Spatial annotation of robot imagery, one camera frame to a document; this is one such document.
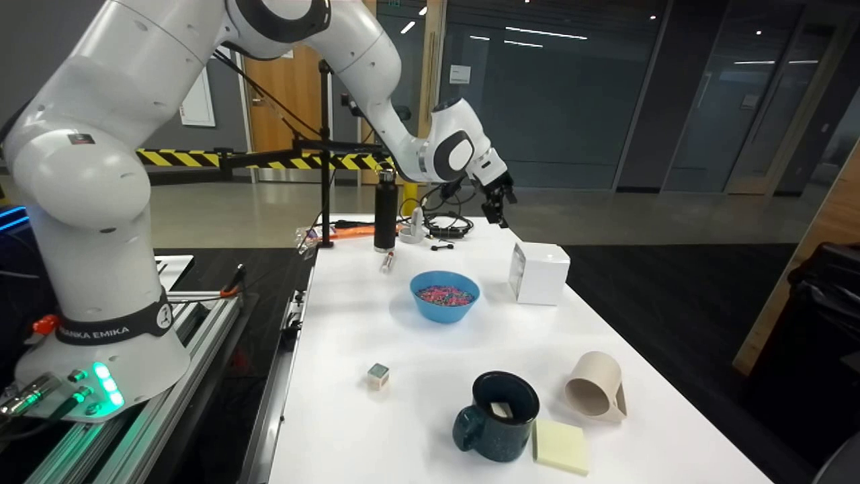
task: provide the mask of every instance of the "white table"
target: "white table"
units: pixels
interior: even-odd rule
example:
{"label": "white table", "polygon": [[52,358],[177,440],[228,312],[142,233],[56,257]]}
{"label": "white table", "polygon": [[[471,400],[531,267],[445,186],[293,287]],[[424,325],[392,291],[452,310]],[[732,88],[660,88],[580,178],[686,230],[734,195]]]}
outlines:
{"label": "white table", "polygon": [[[560,306],[515,304],[508,291],[514,241],[510,230],[487,224],[455,249],[398,241],[389,273],[378,271],[383,256],[370,238],[323,249],[269,482],[768,482],[573,291]],[[424,269],[455,269],[480,284],[483,296],[463,322],[433,325],[416,315],[408,280]],[[588,349],[624,368],[628,417],[617,428],[588,423],[564,400],[564,381]],[[378,396],[362,384],[373,364],[392,368]],[[452,423],[471,404],[474,378],[491,368],[525,377],[539,396],[539,417],[586,428],[588,476],[537,464],[531,450],[500,464],[455,447]]]}

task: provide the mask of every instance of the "sticky note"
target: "sticky note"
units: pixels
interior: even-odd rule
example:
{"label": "sticky note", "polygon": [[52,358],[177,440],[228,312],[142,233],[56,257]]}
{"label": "sticky note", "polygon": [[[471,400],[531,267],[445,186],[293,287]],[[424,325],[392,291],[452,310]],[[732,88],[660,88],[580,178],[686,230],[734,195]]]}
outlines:
{"label": "sticky note", "polygon": [[580,428],[537,419],[535,423],[535,460],[569,474],[588,474],[588,443]]}

